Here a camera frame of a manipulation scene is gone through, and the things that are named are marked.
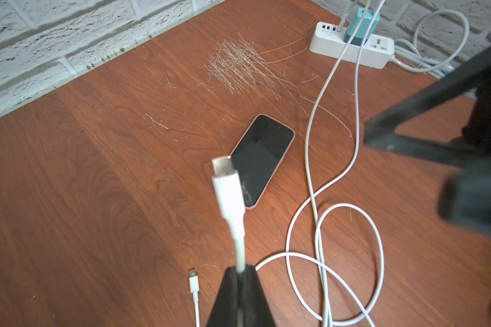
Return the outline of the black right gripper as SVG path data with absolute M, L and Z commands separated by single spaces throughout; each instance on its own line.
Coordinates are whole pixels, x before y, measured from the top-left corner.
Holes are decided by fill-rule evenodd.
M 396 128 L 475 89 L 476 102 L 459 143 L 400 136 Z M 463 168 L 443 184 L 437 204 L 441 219 L 491 237 L 491 47 L 365 126 L 367 147 Z

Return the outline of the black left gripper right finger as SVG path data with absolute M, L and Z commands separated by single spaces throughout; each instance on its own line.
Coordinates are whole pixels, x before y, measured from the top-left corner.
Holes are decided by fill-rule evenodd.
M 238 276 L 237 326 L 276 326 L 259 276 L 251 265 L 246 265 Z

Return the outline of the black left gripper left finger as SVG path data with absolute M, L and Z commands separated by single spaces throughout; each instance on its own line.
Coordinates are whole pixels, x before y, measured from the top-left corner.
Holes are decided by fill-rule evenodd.
M 238 276 L 235 267 L 224 272 L 220 289 L 209 315 L 207 327 L 236 327 L 239 299 Z

